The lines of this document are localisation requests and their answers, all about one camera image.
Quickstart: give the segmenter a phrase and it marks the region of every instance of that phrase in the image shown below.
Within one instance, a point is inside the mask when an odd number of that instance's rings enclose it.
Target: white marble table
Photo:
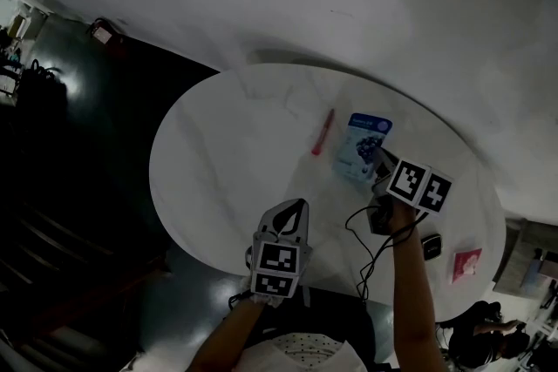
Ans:
[[[310,150],[328,110],[335,121],[319,157]],[[286,199],[310,203],[314,248],[303,284],[357,294],[369,261],[344,222],[366,206],[370,186],[334,173],[331,164],[349,116],[388,118],[384,147],[455,179],[442,215],[418,226],[442,234],[440,258],[427,262],[437,321],[459,315],[487,289],[503,254],[505,222],[490,176],[463,140],[410,99],[338,71],[260,64],[215,75],[184,93],[153,142],[149,180],[155,208],[171,237],[196,259],[248,274],[244,252],[264,211]],[[351,224],[374,253],[385,237],[371,234],[365,213]],[[456,251],[482,247],[475,276],[450,285]],[[369,279],[370,299],[392,304],[391,252]]]

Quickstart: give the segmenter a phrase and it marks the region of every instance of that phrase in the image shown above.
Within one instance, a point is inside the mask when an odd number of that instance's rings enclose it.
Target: marker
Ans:
[[[322,145],[325,141],[325,137],[327,137],[328,135],[328,130],[330,129],[331,123],[333,122],[333,117],[335,117],[335,109],[331,109],[330,113],[328,113],[328,118],[326,118],[325,123],[323,123],[320,136],[318,137],[316,144],[312,148],[312,155],[319,155],[320,153],[322,153]]]

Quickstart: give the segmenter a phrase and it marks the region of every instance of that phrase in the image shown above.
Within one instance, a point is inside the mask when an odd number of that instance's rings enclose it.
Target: floor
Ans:
[[[29,150],[36,164],[25,175],[29,193],[56,217],[81,213],[81,225],[137,233],[168,243],[172,275],[146,284],[140,323],[145,354],[134,371],[183,372],[228,312],[240,277],[207,267],[168,238],[153,208],[147,168],[160,121],[187,89],[215,71],[132,39],[105,47],[83,24],[50,17],[31,58],[54,67],[68,94],[68,124],[60,141]],[[391,307],[369,303],[377,361],[392,352]]]

